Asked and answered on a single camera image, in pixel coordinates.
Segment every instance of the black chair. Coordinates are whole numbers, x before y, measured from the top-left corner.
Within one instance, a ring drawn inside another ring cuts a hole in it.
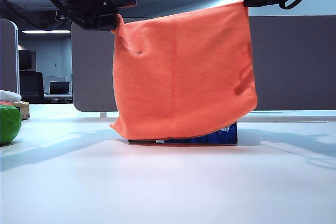
[[[45,103],[42,73],[20,71],[20,95],[25,102]]]

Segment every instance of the white table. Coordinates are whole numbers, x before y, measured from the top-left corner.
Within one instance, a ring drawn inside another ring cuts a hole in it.
[[[130,145],[116,112],[73,104],[30,115],[1,147],[3,224],[336,223],[336,111],[251,113],[230,147]]]

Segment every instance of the green ball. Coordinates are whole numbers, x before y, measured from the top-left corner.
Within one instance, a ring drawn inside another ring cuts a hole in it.
[[[0,105],[0,145],[9,144],[19,133],[21,114],[14,106]]]

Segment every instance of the fluorescent light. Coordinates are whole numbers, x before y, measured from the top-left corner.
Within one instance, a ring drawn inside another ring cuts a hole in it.
[[[54,30],[54,31],[42,31],[42,30],[26,30],[22,31],[25,34],[69,34],[69,30]]]

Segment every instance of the laptop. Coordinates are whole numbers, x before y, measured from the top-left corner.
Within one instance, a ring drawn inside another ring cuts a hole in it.
[[[68,94],[69,93],[68,81],[51,81],[50,82],[50,94]]]

